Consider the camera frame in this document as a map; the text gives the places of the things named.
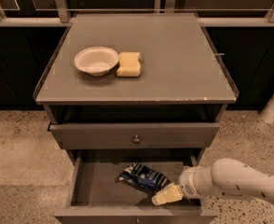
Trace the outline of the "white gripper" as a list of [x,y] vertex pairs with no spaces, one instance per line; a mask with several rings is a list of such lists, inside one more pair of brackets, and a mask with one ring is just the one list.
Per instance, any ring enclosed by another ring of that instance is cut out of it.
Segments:
[[179,186],[170,183],[152,197],[154,205],[174,203],[187,199],[200,199],[212,193],[211,168],[201,166],[185,166],[181,172]]

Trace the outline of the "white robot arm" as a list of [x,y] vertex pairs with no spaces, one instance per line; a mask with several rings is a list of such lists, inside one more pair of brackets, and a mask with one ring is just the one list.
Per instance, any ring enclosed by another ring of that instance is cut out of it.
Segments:
[[178,183],[154,196],[155,204],[214,197],[274,205],[274,121],[269,112],[227,110],[212,144]]

